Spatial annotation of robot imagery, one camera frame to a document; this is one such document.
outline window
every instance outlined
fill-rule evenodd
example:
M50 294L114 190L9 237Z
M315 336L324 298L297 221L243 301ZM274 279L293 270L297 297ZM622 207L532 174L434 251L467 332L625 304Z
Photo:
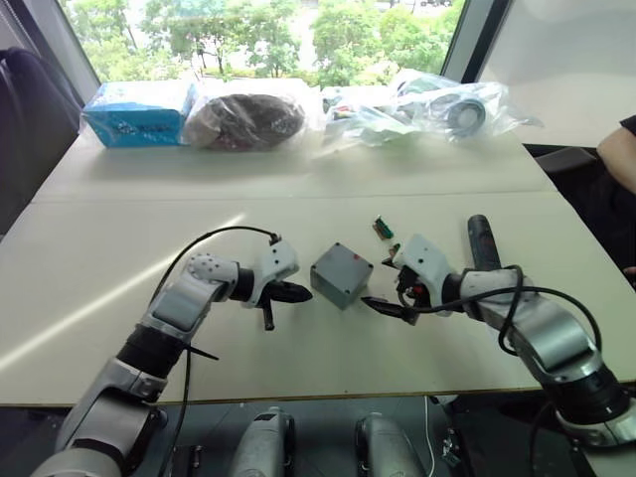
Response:
M441 71L465 0L59 0L102 81L384 84Z

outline clear plastic bag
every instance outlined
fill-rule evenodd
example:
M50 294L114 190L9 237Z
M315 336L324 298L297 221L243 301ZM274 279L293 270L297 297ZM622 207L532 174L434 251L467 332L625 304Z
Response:
M306 147L322 137L321 101L320 93L302 79L202 83L183 142L225 151Z
M373 95L355 86L328 91L326 142L361 141L377 146L414 132L448 141L503 134L541 122L512 104L508 88L496 82L461 84L438 75L402 70Z

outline white table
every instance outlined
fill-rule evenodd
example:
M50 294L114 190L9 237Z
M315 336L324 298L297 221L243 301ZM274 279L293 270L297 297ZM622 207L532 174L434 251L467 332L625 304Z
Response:
M370 228L382 214L404 241L423 233L457 268L470 265L466 219L490 219L504 262L536 284L581 299L603 332L605 360L634 380L636 295L556 192L329 199L63 201L27 208L0 245L0 403L69 404L138 321L167 260L223 224L282 233L309 265L334 241L379 264L386 245ZM290 222L290 217L300 219ZM250 264L266 240L229 233L201 246ZM395 298L396 273L377 266L369 294ZM358 302L344 312L320 295L274 305L276 330L259 311L215 305L195 344L221 357L195 358L192 398L223 400L535 388L494 333L463 314L422 316L415 327ZM163 400L180 399L177 365Z
M106 149L85 131L34 203L377 197L550 191L519 140L395 141L319 155L212 154L188 147Z

